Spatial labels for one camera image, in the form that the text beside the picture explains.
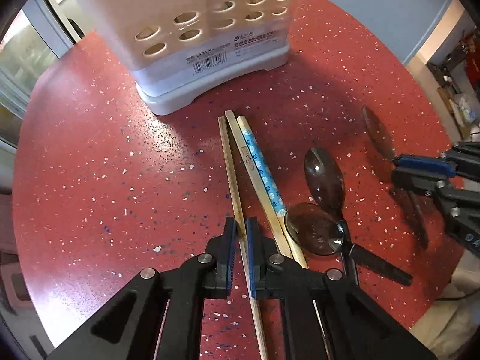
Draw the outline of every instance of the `bamboo chopstick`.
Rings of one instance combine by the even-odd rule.
[[[251,130],[251,128],[250,128],[250,126],[247,122],[247,119],[245,118],[245,116],[239,116],[239,117],[237,117],[237,122],[238,122],[238,125],[240,127],[240,130],[242,132],[243,137],[246,138],[245,135],[248,134],[248,136],[251,139],[250,147],[253,147],[253,149],[249,149],[249,150],[250,151],[251,150],[256,150],[256,154],[258,155],[258,164],[260,164],[260,166],[257,166],[257,161],[253,162],[253,166],[255,166],[257,171],[259,171],[259,168],[261,167],[262,170],[264,171],[264,173],[262,175],[262,180],[263,180],[264,177],[267,178],[267,180],[269,180],[270,183],[273,185],[273,188],[278,191],[277,186],[275,185],[275,181],[273,180],[273,178],[271,176],[271,173],[270,173],[270,170],[268,169],[268,165],[265,162],[265,160],[263,160],[262,152],[260,151],[260,147],[258,146],[258,144],[256,142],[255,135],[253,134],[253,132],[252,132],[252,130]],[[272,198],[270,194],[268,194],[268,197],[269,197],[270,203],[272,204],[272,207],[273,207],[272,199],[275,199],[275,197]],[[273,209],[274,209],[275,213],[277,214],[277,218],[278,218],[278,221],[280,223],[280,227],[282,227],[282,230],[283,230],[283,235],[285,236],[286,241],[289,243],[289,247],[290,247],[290,250],[292,252],[293,259],[297,263],[299,263],[303,268],[308,269],[307,261],[305,260],[305,256],[303,255],[303,251],[302,251],[301,247],[298,246],[295,243],[295,241],[292,239],[289,232],[287,231],[286,224],[285,224],[285,214],[287,213],[287,211],[285,209],[285,206],[283,205],[282,199],[281,198],[278,199],[278,201],[275,202],[275,204],[277,206],[273,207]]]
[[[268,193],[265,189],[265,185],[263,185],[262,178],[258,173],[257,167],[255,166],[255,161],[253,161],[250,150],[243,138],[242,131],[240,130],[239,124],[233,114],[233,111],[225,111],[225,116],[229,121],[230,129],[232,130],[233,138],[237,143],[238,150],[240,151],[240,155],[243,159],[243,163],[247,168],[248,175],[250,176],[251,183],[253,184],[253,188],[257,193],[258,199],[260,200],[260,204],[262,205],[263,212],[267,217],[268,224],[273,233],[273,237],[275,239],[275,243],[277,244],[277,248],[280,253],[284,256],[293,258],[292,252],[290,250],[290,246],[285,239],[283,234],[283,229],[280,226],[280,223],[277,218],[277,214],[275,214],[275,210],[272,207],[272,203],[270,202],[270,198],[268,197]]]
[[[235,220],[238,223],[238,242],[240,244],[240,253],[241,253],[241,260],[243,263],[243,270],[245,272],[245,279],[247,280],[248,297],[250,299],[250,307],[251,307],[251,313],[253,315],[253,324],[255,326],[255,332],[257,335],[258,348],[260,350],[260,359],[268,360],[268,352],[267,352],[267,346],[265,341],[265,334],[263,332],[260,308],[258,306],[258,302],[251,297],[247,231],[245,229],[245,219],[243,217],[242,203],[240,200],[237,177],[235,175],[235,166],[233,163],[232,150],[230,147],[229,133],[227,130],[227,121],[224,116],[218,118],[218,125],[220,127],[220,138],[222,140],[226,175],[229,179],[230,196],[232,198],[232,204],[233,204],[233,215],[235,217]]]

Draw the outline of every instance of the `blue gripper pad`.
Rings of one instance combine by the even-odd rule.
[[[457,175],[450,164],[440,158],[402,154],[400,157],[395,159],[394,164],[397,167],[424,170],[427,172],[444,175],[449,179]]]
[[[221,237],[217,255],[217,285],[225,286],[227,296],[230,295],[233,283],[233,266],[235,264],[235,239],[237,237],[237,222],[228,216]]]
[[[257,218],[251,217],[246,222],[247,229],[247,248],[248,248],[248,267],[250,281],[250,296],[255,299],[255,258],[254,258],[254,239],[257,238],[255,232],[258,233]]]

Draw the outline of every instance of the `spoon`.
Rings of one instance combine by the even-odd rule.
[[[367,134],[376,151],[378,151],[383,158],[393,162],[395,157],[397,157],[397,152],[393,144],[392,135],[388,132],[386,126],[378,118],[375,112],[366,105],[362,106],[360,113],[365,122]],[[423,249],[427,249],[429,244],[428,233],[425,227],[425,222],[423,221],[423,214],[417,196],[412,191],[406,191],[406,194],[413,206],[413,216],[416,219],[415,225],[412,228],[413,232],[415,233],[420,246]],[[398,197],[395,201],[399,203],[404,210],[410,211],[405,204],[402,204],[401,197]]]
[[[318,205],[299,203],[285,216],[287,231],[292,239],[310,253],[328,256],[341,252],[354,261],[404,286],[412,284],[413,277],[371,251],[346,239],[346,226],[336,223],[333,217]]]
[[[342,224],[344,238],[350,242],[350,233],[342,214],[345,201],[345,183],[337,161],[323,148],[311,148],[303,161],[308,188],[318,206],[335,222]],[[350,255],[340,254],[347,277],[359,284],[357,267]]]

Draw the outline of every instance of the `white plastic container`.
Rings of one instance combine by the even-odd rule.
[[[157,115],[287,61],[295,0],[78,0]]]

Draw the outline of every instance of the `red object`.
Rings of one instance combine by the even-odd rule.
[[[142,268],[178,267],[222,232],[233,212],[217,122],[227,109],[247,117],[287,206],[309,201],[310,147],[337,158],[352,238],[414,275],[402,287],[359,269],[361,287],[402,325],[440,295],[463,251],[434,209],[425,213],[430,247],[420,250],[373,174],[380,157],[360,122],[367,104],[397,153],[436,156],[450,142],[434,109],[392,53],[340,8],[299,0],[296,17],[285,66],[220,85],[164,117],[141,102],[95,33],[40,78],[21,130],[13,214],[25,281],[54,345]],[[266,227],[238,157],[236,169],[245,215]],[[336,257],[307,257],[316,270],[338,266]],[[259,358],[242,272],[237,253],[231,298],[206,302],[203,354]],[[264,314],[272,359],[282,352],[274,305]]]
[[[476,51],[469,52],[465,59],[465,72],[475,90],[480,86],[480,44]]]

